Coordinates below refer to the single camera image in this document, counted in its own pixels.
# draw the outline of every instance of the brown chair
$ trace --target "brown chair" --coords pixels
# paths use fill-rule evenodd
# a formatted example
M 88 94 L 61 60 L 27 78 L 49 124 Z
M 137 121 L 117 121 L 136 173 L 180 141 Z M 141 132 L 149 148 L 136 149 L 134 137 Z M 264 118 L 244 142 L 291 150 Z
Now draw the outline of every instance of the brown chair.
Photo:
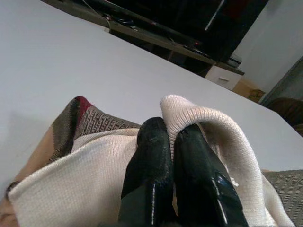
M 277 112 L 303 136 L 303 101 L 293 98 L 277 98 L 269 103 L 267 108 Z

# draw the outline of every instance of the white drawer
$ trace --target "white drawer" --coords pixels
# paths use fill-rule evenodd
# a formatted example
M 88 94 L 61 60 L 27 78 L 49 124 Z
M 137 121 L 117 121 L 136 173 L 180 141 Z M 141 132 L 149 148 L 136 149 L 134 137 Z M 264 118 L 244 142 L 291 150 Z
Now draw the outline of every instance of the white drawer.
M 205 79 L 216 83 L 226 89 L 232 90 L 238 81 L 241 79 L 242 75 L 234 72 L 213 66 L 205 76 Z

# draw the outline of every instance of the drawer handle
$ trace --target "drawer handle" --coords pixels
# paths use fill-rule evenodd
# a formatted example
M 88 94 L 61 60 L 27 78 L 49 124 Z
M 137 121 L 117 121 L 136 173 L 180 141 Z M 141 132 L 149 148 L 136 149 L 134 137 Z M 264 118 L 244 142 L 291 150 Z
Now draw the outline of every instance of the drawer handle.
M 224 78 L 224 77 L 219 77 L 219 79 L 220 79 L 220 80 L 223 80 L 223 81 L 227 81 L 227 82 L 229 81 L 229 79 Z

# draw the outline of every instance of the white knit sweater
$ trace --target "white knit sweater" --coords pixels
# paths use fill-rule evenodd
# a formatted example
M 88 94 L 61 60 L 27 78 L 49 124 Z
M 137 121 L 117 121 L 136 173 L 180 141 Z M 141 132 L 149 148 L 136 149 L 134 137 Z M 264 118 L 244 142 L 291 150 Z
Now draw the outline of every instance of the white knit sweater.
M 177 134 L 202 123 L 206 138 L 227 166 L 250 226 L 294 226 L 239 126 L 220 111 L 170 95 L 161 101 L 171 153 Z M 126 166 L 138 129 L 82 136 L 72 153 L 38 170 L 9 193 L 21 227 L 95 227 L 117 221 Z

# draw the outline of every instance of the white tabletop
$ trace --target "white tabletop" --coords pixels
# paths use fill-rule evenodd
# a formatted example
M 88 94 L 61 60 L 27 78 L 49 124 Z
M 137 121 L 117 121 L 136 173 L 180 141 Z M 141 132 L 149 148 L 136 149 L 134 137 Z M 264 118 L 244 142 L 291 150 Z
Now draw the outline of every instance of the white tabletop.
M 142 123 L 181 95 L 242 127 L 261 168 L 303 168 L 303 139 L 276 113 L 39 0 L 0 1 L 0 189 L 75 96 Z

